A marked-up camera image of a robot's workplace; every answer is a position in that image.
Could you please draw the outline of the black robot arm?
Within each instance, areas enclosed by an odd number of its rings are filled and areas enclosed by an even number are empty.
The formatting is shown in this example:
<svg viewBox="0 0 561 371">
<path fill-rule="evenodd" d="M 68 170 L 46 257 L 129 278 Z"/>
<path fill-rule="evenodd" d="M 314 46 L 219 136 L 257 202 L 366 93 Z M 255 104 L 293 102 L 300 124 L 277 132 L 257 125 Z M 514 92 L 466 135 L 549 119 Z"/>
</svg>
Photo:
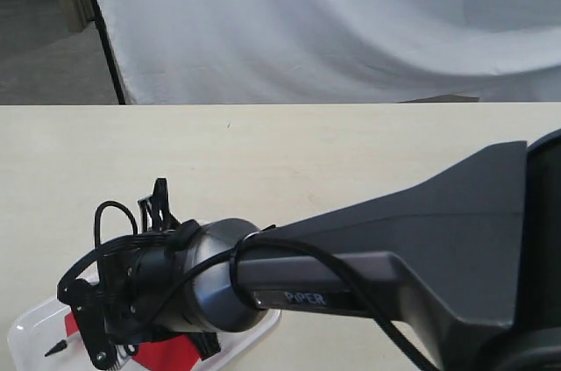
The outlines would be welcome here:
<svg viewBox="0 0 561 371">
<path fill-rule="evenodd" d="M 167 182 L 61 278 L 93 365 L 244 332 L 271 310 L 373 320 L 420 370 L 560 367 L 560 134 L 487 146 L 410 189 L 259 228 L 178 221 Z"/>
</svg>

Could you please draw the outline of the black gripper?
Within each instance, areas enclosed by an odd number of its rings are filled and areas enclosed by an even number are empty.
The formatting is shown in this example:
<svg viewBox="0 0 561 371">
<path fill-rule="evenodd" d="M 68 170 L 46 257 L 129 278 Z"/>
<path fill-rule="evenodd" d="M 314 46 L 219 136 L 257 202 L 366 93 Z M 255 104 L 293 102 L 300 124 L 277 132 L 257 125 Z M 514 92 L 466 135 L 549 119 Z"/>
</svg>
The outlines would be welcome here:
<svg viewBox="0 0 561 371">
<path fill-rule="evenodd" d="M 183 294 L 203 272 L 221 264 L 222 254 L 189 258 L 202 226 L 172 214 L 166 179 L 157 179 L 138 207 L 140 220 L 117 201 L 96 208 L 94 247 L 60 278 L 57 298 L 65 304 L 63 290 L 79 278 L 98 284 L 110 341 L 139 348 L 187 336 L 207 360 L 221 351 L 218 336 L 188 318 Z"/>
</svg>

